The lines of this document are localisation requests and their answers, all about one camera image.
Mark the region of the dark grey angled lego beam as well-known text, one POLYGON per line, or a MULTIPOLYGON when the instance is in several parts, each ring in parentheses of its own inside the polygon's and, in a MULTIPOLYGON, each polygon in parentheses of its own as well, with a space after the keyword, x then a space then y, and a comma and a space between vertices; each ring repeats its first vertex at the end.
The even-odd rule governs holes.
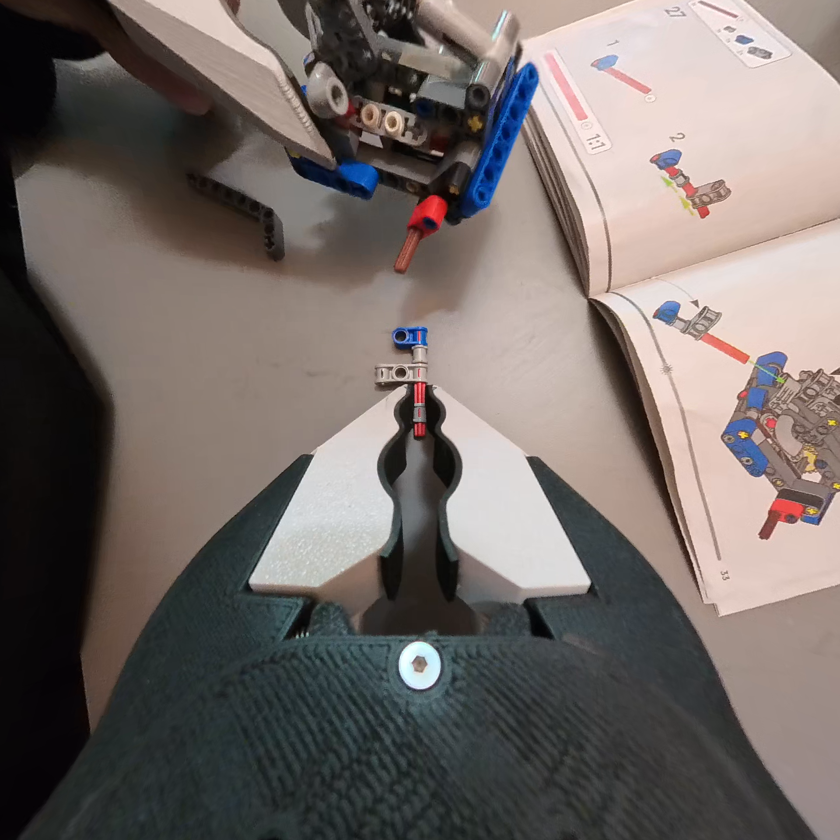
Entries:
POLYGON ((185 178, 196 193, 257 222, 262 229, 264 249, 268 257, 274 261, 282 261, 285 258, 284 227, 273 207, 208 175, 188 171, 185 178))

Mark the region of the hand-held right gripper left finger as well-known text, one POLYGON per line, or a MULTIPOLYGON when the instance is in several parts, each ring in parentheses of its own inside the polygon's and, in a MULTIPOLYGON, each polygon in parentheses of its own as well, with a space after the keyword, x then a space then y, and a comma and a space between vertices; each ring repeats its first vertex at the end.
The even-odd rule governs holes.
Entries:
POLYGON ((413 388, 399 386, 312 454, 248 585, 314 601, 394 600, 413 388))

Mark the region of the small red axle lego assembly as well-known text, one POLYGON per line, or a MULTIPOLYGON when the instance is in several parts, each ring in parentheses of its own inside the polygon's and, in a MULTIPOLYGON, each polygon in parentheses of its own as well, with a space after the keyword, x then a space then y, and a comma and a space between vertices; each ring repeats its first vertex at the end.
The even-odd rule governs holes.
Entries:
POLYGON ((413 436, 425 438, 427 433, 428 347, 426 327, 400 327, 392 332, 396 349, 408 351, 411 360, 405 363, 377 364, 374 383, 377 386, 411 385, 413 387, 413 436))

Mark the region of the blue grey lego vehicle model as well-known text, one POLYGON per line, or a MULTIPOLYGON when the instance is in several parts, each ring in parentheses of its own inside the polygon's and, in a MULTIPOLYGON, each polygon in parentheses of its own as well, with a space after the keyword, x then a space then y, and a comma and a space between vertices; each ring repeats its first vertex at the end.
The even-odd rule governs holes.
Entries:
POLYGON ((410 196, 399 274, 442 224, 488 208, 539 82, 520 39, 506 69, 477 69, 417 26, 416 2, 280 2, 308 37, 303 97, 337 162, 288 150, 290 165, 362 200, 379 186, 410 196))

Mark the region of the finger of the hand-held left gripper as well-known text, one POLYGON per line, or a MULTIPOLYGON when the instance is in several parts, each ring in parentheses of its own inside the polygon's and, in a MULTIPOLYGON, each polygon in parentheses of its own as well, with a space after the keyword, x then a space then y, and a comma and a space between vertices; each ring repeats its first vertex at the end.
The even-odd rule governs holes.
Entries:
POLYGON ((269 137, 325 169, 337 166, 300 86, 226 3, 111 1, 132 41, 213 99, 252 119, 269 137))
POLYGON ((453 2, 417 1, 417 26, 468 58, 473 66, 503 71, 515 55, 521 31, 517 16, 504 10, 492 31, 461 12, 453 2))

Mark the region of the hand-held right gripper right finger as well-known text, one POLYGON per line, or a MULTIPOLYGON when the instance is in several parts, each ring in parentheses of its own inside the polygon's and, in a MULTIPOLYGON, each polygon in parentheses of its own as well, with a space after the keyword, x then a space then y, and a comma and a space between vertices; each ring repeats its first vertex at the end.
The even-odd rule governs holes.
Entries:
POLYGON ((427 391, 437 507, 436 573, 452 601, 581 595, 592 581, 527 454, 441 387, 427 391))

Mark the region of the person's dark clothing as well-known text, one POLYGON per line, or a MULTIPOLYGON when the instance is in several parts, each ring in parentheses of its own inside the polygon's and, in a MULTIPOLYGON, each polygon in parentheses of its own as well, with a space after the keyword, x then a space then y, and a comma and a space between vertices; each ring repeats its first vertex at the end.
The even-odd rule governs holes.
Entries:
POLYGON ((2 2, 2 838, 17 838, 88 740, 83 614, 107 414, 30 282, 10 145, 49 120, 56 60, 122 31, 103 2, 2 2))

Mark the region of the lego instruction booklet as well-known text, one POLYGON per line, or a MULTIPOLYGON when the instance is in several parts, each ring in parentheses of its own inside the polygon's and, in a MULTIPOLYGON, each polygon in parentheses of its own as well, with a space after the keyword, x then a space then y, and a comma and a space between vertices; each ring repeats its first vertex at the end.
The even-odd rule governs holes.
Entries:
POLYGON ((632 365, 703 602, 838 585, 838 82, 738 1, 625 3, 522 57, 522 135, 632 365))

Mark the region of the person's left hand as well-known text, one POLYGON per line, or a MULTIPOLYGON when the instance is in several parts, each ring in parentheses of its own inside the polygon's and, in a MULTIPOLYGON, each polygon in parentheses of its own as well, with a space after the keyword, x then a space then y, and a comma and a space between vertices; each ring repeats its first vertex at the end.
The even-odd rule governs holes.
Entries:
POLYGON ((99 9, 95 12, 97 22, 90 24, 91 33, 121 68, 188 114, 202 116, 211 111, 213 100, 143 52, 111 11, 99 9))

